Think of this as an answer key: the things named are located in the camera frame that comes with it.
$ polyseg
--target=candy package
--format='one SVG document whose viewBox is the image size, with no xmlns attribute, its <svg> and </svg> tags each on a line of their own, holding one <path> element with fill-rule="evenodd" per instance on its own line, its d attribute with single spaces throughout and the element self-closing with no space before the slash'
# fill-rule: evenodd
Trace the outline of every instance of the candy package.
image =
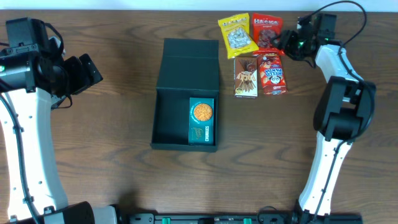
<svg viewBox="0 0 398 224">
<path fill-rule="evenodd" d="M 249 14 L 244 13 L 218 21 L 223 33 L 228 59 L 259 50 L 257 44 L 249 36 L 249 19 Z"/>
<path fill-rule="evenodd" d="M 277 53 L 260 54 L 257 57 L 257 66 L 264 94 L 287 93 L 284 70 Z"/>
<path fill-rule="evenodd" d="M 259 46 L 259 50 L 253 52 L 254 55 L 266 53 L 285 55 L 283 50 L 278 50 L 271 44 L 271 38 L 279 35 L 282 30 L 282 18 L 253 13 L 252 23 L 254 41 Z"/>
</svg>

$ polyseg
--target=box lid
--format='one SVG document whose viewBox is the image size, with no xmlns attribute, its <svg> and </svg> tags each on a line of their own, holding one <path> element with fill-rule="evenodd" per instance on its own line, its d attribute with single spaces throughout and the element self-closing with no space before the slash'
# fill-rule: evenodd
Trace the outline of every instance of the box lid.
<svg viewBox="0 0 398 224">
<path fill-rule="evenodd" d="M 218 40 L 165 39 L 156 88 L 219 91 Z"/>
</svg>

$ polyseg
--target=gift box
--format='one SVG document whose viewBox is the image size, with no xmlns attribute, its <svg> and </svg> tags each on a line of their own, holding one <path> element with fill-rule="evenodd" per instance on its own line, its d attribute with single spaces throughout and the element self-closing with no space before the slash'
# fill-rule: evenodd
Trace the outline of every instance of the gift box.
<svg viewBox="0 0 398 224">
<path fill-rule="evenodd" d="M 153 149 L 217 150 L 219 70 L 217 40 L 164 40 L 150 143 Z M 214 100 L 212 144 L 193 145 L 188 142 L 190 98 Z"/>
</svg>

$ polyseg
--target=wood grain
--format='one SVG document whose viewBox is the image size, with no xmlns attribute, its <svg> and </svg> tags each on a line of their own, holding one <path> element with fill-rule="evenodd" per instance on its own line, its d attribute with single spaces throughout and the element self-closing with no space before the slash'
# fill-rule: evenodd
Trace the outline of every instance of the wood grain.
<svg viewBox="0 0 398 224">
<path fill-rule="evenodd" d="M 237 12 L 2 11 L 0 21 L 34 17 L 63 35 L 67 55 L 88 53 L 104 81 L 52 113 L 58 171 L 70 203 L 158 212 L 248 212 L 265 205 L 291 210 L 310 171 L 312 116 L 325 80 L 320 69 L 283 58 L 289 94 L 233 98 L 233 61 L 217 20 Z M 268 12 L 294 29 L 306 12 Z M 359 13 L 337 13 L 346 40 Z M 359 212 L 366 223 L 398 219 L 398 14 L 369 13 L 347 46 L 355 70 L 377 85 L 376 114 L 350 150 L 333 212 Z M 7 42 L 4 23 L 0 41 Z M 220 148 L 217 153 L 153 151 L 149 143 L 155 84 L 166 37 L 220 41 Z M 7 221 L 9 176 L 0 138 L 0 222 Z"/>
</svg>

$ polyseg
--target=yellow snack bag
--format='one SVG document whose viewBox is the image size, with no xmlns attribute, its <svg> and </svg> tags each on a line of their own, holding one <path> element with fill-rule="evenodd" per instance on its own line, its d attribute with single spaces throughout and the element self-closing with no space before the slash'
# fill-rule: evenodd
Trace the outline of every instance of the yellow snack bag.
<svg viewBox="0 0 398 224">
<path fill-rule="evenodd" d="M 248 13 L 220 19 L 218 25 L 223 33 L 228 59 L 259 49 L 249 36 L 250 17 Z"/>
</svg>

